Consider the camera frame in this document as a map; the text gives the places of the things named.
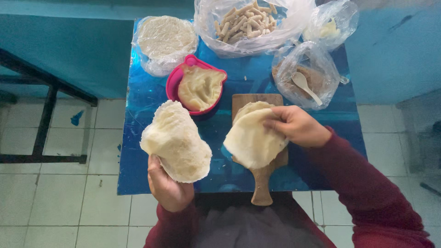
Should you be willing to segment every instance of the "clear plastic bag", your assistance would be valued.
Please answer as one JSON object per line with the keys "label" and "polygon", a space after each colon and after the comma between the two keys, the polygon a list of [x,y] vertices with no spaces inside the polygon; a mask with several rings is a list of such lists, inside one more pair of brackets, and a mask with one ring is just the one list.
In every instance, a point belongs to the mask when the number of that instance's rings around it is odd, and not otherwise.
{"label": "clear plastic bag", "polygon": [[223,16],[233,7],[240,9],[253,2],[254,0],[194,1],[196,33],[220,58],[254,55],[269,49],[277,49],[286,45],[287,41],[288,45],[292,45],[300,37],[315,7],[313,0],[259,0],[260,7],[269,7],[269,3],[276,6],[277,14],[273,15],[273,18],[277,21],[277,27],[273,32],[251,39],[242,37],[233,44],[216,40],[214,21],[221,23]]}
{"label": "clear plastic bag", "polygon": [[198,36],[188,20],[171,16],[147,16],[138,23],[132,47],[142,68],[155,77],[164,77],[196,52]]}
{"label": "clear plastic bag", "polygon": [[330,1],[314,9],[302,38],[334,50],[355,32],[358,20],[359,11],[355,3],[350,0]]}
{"label": "clear plastic bag", "polygon": [[[306,77],[309,89],[320,98],[322,105],[294,84],[291,77],[295,72]],[[330,54],[312,41],[279,49],[273,59],[272,74],[280,93],[302,109],[325,109],[340,81]]]}

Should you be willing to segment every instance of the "spoon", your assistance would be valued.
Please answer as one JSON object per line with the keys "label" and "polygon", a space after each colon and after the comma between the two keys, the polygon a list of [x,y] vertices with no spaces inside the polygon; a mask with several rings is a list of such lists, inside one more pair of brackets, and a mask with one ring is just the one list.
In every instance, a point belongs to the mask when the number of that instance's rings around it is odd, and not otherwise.
{"label": "spoon", "polygon": [[317,105],[320,106],[323,104],[320,98],[318,98],[318,96],[308,88],[308,83],[306,82],[306,78],[302,73],[295,72],[291,79],[298,87],[300,87],[300,89],[306,91],[310,96],[312,96]]}

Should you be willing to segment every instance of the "pink container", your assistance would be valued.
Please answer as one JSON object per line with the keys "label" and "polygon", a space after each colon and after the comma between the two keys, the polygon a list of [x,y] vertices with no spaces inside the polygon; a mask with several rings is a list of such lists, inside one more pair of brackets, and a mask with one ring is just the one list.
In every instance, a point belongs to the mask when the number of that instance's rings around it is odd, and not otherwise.
{"label": "pink container", "polygon": [[216,67],[211,66],[211,65],[205,63],[204,61],[196,58],[196,56],[193,54],[187,55],[185,57],[184,63],[178,65],[170,73],[170,75],[168,76],[168,79],[167,79],[167,84],[165,85],[165,92],[167,93],[167,98],[172,101],[181,102],[178,97],[178,86],[181,83],[182,77],[184,76],[184,73],[182,72],[182,69],[181,69],[181,65],[183,65],[183,64],[187,64],[188,66],[197,65],[202,69],[213,69],[213,70],[225,73],[225,79],[222,81],[222,85],[220,88],[220,95],[219,95],[219,98],[217,99],[217,101],[211,107],[207,108],[204,111],[198,111],[198,112],[193,112],[190,110],[188,111],[188,112],[190,112],[190,115],[203,115],[203,114],[210,112],[210,110],[212,110],[214,108],[214,106],[216,106],[216,104],[219,102],[219,99],[222,96],[222,90],[224,89],[224,83],[225,83],[225,81],[227,81],[227,73],[224,70],[219,70]]}

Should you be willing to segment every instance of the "blue plastic tablecloth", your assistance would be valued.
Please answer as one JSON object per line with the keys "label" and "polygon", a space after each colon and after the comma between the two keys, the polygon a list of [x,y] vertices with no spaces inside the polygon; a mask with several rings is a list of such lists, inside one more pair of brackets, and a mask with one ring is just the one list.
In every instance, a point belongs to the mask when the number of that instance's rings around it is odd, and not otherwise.
{"label": "blue plastic tablecloth", "polygon": [[[349,77],[344,45],[331,53],[341,75]],[[233,94],[279,93],[271,76],[273,56],[258,55],[235,59],[220,59],[200,39],[195,56],[219,69],[225,70],[222,97],[216,107],[203,116],[193,116],[199,134],[210,146],[213,157],[210,173],[194,183],[197,192],[253,192],[254,177],[242,165],[231,161],[231,155],[222,146],[232,126],[231,104]],[[139,57],[132,49],[127,87],[127,106],[123,130],[118,195],[150,193],[147,181],[148,154],[141,150],[141,133],[153,119],[156,109],[165,101],[167,77],[157,78],[146,73]],[[285,105],[292,105],[284,98]],[[366,156],[359,115],[352,83],[340,84],[329,106],[310,111],[323,125],[331,126],[338,135]],[[331,189],[326,180],[307,161],[302,149],[288,145],[289,162],[276,171],[269,181],[270,191],[308,191]]]}

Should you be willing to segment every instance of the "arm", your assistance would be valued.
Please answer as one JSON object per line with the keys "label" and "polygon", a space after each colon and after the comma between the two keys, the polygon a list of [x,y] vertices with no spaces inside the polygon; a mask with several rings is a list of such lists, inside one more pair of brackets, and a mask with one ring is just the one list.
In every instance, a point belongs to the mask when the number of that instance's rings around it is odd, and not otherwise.
{"label": "arm", "polygon": [[193,184],[173,181],[155,155],[149,156],[148,171],[150,190],[158,200],[158,222],[150,230],[144,248],[190,247],[198,231]]}
{"label": "arm", "polygon": [[431,247],[420,216],[398,187],[348,141],[296,106],[272,110],[286,123],[269,121],[266,125],[307,148],[311,161],[347,207],[356,225],[352,238],[356,247]]}

